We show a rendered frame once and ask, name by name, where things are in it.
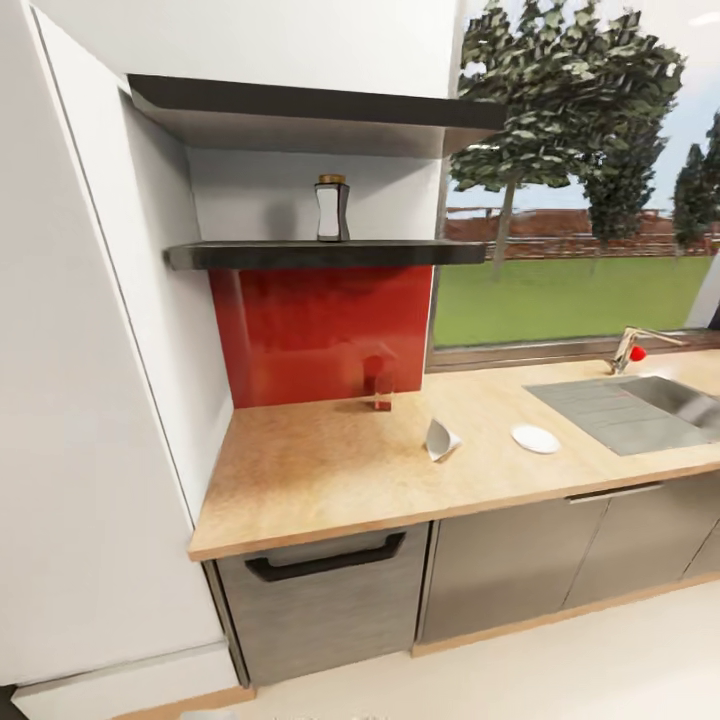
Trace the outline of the bottle of coffee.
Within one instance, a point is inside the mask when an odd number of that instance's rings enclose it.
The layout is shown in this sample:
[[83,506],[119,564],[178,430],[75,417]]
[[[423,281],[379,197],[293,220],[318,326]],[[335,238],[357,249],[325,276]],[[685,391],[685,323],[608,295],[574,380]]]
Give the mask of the bottle of coffee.
[[351,241],[345,220],[349,186],[345,184],[343,176],[320,176],[314,190],[317,193],[319,206],[317,241],[327,243]]

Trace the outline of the saucer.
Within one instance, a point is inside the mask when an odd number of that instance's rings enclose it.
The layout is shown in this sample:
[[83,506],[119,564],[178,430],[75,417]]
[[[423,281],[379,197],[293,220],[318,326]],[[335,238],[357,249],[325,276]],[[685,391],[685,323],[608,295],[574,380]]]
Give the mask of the saucer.
[[521,426],[513,429],[512,435],[519,445],[537,453],[555,452],[559,448],[557,439],[543,429]]

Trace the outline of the paper coffee filter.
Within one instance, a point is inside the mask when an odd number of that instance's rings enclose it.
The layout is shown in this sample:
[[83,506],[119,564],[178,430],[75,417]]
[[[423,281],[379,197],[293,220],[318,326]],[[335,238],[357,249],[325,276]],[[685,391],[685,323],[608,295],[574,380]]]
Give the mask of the paper coffee filter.
[[458,440],[458,438],[450,434],[450,430],[436,419],[432,420],[432,424],[428,428],[425,444],[432,462],[436,462],[438,458],[444,456],[452,448],[464,446],[462,440]]

